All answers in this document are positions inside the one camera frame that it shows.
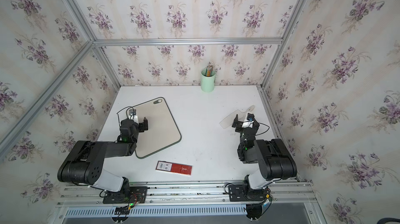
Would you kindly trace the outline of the beige green-rimmed cutting board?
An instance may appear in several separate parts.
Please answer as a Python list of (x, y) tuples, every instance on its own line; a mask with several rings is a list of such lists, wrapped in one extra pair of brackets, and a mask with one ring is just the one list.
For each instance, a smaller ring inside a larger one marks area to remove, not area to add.
[(145, 159), (168, 147), (179, 143), (182, 139), (176, 121), (163, 97), (133, 106), (140, 123), (147, 119), (148, 129), (139, 133), (135, 155)]

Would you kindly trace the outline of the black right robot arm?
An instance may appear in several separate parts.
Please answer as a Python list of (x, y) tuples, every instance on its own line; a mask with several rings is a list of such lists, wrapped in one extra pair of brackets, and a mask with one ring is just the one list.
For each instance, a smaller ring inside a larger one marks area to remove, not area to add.
[(232, 122), (235, 132), (240, 134), (239, 160), (244, 164), (258, 164), (258, 170), (246, 175), (242, 185), (228, 185), (231, 202), (262, 201), (269, 194), (270, 184), (297, 176), (296, 163), (282, 139), (258, 139), (260, 125), (251, 113), (243, 121), (236, 115)]

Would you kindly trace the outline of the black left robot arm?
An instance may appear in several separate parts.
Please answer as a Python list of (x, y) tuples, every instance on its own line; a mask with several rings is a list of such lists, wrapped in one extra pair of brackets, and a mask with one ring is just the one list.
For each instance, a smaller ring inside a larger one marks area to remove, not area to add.
[(77, 141), (58, 170), (58, 181), (101, 190), (103, 204), (144, 203), (146, 187), (131, 187), (126, 177), (105, 170), (103, 165), (107, 158), (132, 156), (139, 134), (148, 129), (146, 118), (142, 122), (127, 118), (120, 123), (120, 135), (114, 142)]

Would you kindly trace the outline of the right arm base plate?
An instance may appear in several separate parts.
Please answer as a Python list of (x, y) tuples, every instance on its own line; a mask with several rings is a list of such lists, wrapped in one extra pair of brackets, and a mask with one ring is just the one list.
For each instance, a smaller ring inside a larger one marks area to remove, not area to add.
[(268, 199), (271, 190), (269, 188), (253, 190), (247, 185), (235, 185), (228, 183), (224, 186), (230, 202), (262, 202)]

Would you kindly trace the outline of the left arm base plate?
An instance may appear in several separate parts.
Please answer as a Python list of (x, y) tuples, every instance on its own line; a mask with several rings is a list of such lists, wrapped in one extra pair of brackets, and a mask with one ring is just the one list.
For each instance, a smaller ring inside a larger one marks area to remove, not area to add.
[(103, 196), (103, 204), (144, 203), (147, 192), (148, 187), (146, 186), (134, 186), (120, 192), (106, 191)]

